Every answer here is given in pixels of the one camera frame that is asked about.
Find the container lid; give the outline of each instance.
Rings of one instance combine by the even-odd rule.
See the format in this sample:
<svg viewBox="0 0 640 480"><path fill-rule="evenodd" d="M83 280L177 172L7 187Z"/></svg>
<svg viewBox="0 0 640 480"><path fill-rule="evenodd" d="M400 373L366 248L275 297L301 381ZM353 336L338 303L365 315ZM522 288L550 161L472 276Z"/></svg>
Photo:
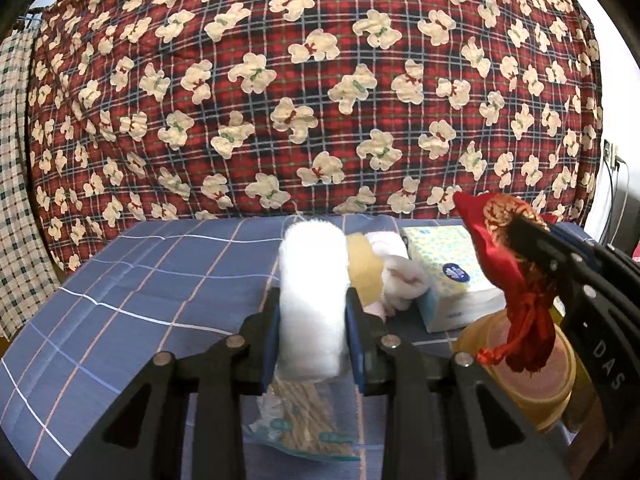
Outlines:
<svg viewBox="0 0 640 480"><path fill-rule="evenodd" d="M507 342L510 323L506 316L500 318L488 331L487 346L495 348ZM505 361L494 366L496 378L503 388L532 400L548 400L562 393L570 380L570 358L564 341L556 336L556 342L545 367L539 372L516 373Z"/></svg>

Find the tissue pack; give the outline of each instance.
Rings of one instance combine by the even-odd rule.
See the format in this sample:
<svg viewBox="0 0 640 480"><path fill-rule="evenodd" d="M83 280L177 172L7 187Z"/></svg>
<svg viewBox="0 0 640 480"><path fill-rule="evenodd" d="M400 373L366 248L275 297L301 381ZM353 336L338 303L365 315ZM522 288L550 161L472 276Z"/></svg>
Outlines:
<svg viewBox="0 0 640 480"><path fill-rule="evenodd" d="M407 227L409 257L433 286L416 303L427 332L453 330L505 306L504 294L484 276L463 226Z"/></svg>

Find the red satin bag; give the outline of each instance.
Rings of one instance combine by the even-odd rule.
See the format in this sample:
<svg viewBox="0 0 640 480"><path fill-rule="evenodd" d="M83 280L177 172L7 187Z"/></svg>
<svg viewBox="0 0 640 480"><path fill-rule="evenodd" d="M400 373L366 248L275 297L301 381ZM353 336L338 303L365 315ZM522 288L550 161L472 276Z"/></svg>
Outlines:
<svg viewBox="0 0 640 480"><path fill-rule="evenodd" d="M504 291L511 322L507 342L494 349L482 348L476 360L495 365L505 359L514 372L537 372L554 347L556 329L549 310L556 284L536 264L509 247L507 225L523 215L548 230L552 215L541 216L523 200L501 193L471 196L455 193L453 202L471 234L478 262L487 279Z"/></svg>

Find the black cord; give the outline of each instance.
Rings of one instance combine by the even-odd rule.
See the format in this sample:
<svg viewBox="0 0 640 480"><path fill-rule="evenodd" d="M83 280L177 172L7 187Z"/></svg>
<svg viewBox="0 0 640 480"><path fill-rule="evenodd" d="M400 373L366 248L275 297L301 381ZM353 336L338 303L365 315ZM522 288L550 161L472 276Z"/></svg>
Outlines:
<svg viewBox="0 0 640 480"><path fill-rule="evenodd" d="M609 230L611 229L611 219L613 216L613 175L611 174L611 168L605 162L604 167L607 168L607 172L609 173L609 185L611 190L611 208L609 209L609 216L607 217L607 223L605 224L604 231L602 232L602 236L600 237L600 243L607 243L609 241Z"/></svg>

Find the white cord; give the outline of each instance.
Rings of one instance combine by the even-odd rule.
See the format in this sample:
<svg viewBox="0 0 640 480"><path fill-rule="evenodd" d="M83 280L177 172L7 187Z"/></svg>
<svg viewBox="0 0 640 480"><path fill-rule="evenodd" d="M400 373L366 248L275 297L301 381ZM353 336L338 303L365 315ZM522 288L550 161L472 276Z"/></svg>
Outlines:
<svg viewBox="0 0 640 480"><path fill-rule="evenodd" d="M629 167L624 160L620 159L620 163L624 164L626 167L626 186L625 186L625 199L622 201L622 211L620 211L620 216L618 217L618 224L616 225L616 230L613 231L613 236L610 238L610 241L613 243L616 235L618 234L618 229L620 229L620 224L622 223L622 217L625 214L626 207L626 199L629 196Z"/></svg>

